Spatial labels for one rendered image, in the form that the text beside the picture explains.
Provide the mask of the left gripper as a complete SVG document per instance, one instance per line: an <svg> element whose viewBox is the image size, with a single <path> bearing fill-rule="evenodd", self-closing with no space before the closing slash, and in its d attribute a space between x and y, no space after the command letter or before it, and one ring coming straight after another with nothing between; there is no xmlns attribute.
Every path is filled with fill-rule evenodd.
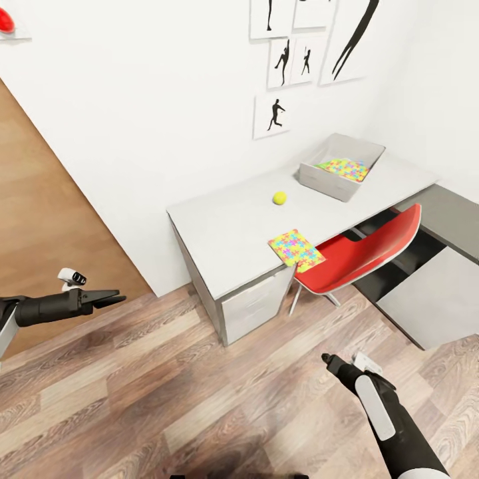
<svg viewBox="0 0 479 479"><path fill-rule="evenodd" d="M91 315L93 307L102 309L109 305L127 300L126 296L118 296L118 289L83 291L80 287L69 292L47 295L39 304L40 318L44 323Z"/></svg>

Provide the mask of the tennis ball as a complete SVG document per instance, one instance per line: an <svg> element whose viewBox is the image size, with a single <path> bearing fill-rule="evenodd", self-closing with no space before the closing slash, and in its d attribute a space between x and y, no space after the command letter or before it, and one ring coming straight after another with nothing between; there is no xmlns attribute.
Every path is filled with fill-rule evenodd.
<svg viewBox="0 0 479 479"><path fill-rule="evenodd" d="M273 201L277 205L283 205L286 202L286 193L285 192L277 192L274 194Z"/></svg>

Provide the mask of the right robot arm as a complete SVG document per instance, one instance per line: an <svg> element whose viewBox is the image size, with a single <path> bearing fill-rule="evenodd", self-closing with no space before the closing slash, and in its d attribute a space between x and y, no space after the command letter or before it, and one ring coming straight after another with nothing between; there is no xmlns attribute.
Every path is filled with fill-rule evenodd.
<svg viewBox="0 0 479 479"><path fill-rule="evenodd" d="M359 397L392 479L452 479L376 363L360 351L348 363L336 354L321 359Z"/></svg>

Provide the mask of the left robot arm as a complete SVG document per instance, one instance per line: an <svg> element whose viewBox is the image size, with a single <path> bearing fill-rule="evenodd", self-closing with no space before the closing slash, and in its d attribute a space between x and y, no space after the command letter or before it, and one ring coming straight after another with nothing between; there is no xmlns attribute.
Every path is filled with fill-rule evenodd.
<svg viewBox="0 0 479 479"><path fill-rule="evenodd" d="M91 315L93 307L102 309L127 300L118 289L83 291L86 277L64 267L59 274L64 293L44 297L0 297L0 358L20 327Z"/></svg>

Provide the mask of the jigsaw puzzle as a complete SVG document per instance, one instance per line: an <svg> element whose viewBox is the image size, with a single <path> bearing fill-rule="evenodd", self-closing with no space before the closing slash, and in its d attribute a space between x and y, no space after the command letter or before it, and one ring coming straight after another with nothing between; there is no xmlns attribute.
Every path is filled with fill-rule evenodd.
<svg viewBox="0 0 479 479"><path fill-rule="evenodd" d="M333 172L334 174L341 175L342 177L350 180L354 180L357 183L361 183L363 178L367 175L369 169L364 166L356 165L350 160L338 160L334 159L329 163L326 171Z"/></svg>
<svg viewBox="0 0 479 479"><path fill-rule="evenodd" d="M325 261L325 257L311 245L296 229L269 240L268 244L287 265L297 264L301 273Z"/></svg>

